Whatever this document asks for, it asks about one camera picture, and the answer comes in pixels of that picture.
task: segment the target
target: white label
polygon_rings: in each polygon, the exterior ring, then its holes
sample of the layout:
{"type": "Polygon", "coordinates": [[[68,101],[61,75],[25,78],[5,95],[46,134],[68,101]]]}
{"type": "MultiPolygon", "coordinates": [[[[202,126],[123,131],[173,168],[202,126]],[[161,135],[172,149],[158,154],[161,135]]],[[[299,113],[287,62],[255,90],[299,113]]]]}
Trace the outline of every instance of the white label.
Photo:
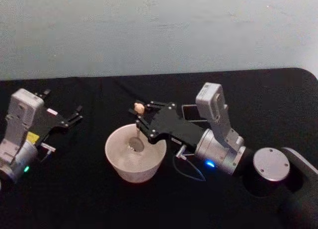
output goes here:
{"type": "Polygon", "coordinates": [[[47,112],[50,112],[51,114],[53,114],[53,115],[55,115],[55,116],[58,114],[57,111],[52,110],[51,108],[47,109],[47,112]]]}
{"type": "Polygon", "coordinates": [[[173,142],[176,142],[177,144],[179,144],[179,145],[181,145],[182,144],[182,142],[181,141],[178,141],[178,140],[176,140],[175,138],[171,138],[171,140],[173,141],[173,142]]]}

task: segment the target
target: cable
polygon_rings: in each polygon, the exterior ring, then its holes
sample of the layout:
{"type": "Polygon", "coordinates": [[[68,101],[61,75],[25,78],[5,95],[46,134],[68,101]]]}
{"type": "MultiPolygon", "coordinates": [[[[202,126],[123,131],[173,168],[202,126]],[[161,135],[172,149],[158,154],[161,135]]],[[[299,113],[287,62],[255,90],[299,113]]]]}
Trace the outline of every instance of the cable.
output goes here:
{"type": "Polygon", "coordinates": [[[181,171],[177,168],[177,166],[175,165],[175,158],[176,158],[175,156],[172,157],[172,164],[173,164],[174,169],[175,169],[178,173],[180,173],[181,175],[183,175],[183,176],[185,176],[185,177],[187,177],[187,178],[191,178],[191,179],[196,180],[196,181],[201,181],[201,182],[206,181],[206,179],[205,179],[204,175],[201,173],[201,171],[200,171],[193,163],[191,163],[188,159],[186,159],[186,161],[199,173],[199,175],[201,176],[201,178],[196,178],[196,177],[193,177],[193,176],[191,176],[191,175],[188,175],[188,174],[185,174],[185,173],[181,172],[181,171]]]}

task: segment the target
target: black table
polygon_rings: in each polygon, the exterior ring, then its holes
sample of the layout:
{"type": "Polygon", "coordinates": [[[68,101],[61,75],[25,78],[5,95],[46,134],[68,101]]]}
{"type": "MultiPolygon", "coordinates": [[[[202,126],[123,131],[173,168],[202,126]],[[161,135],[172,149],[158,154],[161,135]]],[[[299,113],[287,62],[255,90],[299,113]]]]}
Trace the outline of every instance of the black table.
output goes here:
{"type": "Polygon", "coordinates": [[[281,228],[275,212],[289,194],[284,188],[255,198],[239,178],[197,160],[207,182],[187,179],[172,167],[173,150],[153,179],[134,185],[106,160],[106,139],[134,122],[127,109],[135,99],[174,101],[180,108],[194,103],[207,81],[223,85],[232,126],[246,146],[288,146],[318,167],[318,81],[302,69],[1,81],[1,137],[10,95],[21,87],[49,88],[46,107],[67,116],[81,104],[85,119],[50,138],[54,155],[1,196],[0,227],[281,228]]]}

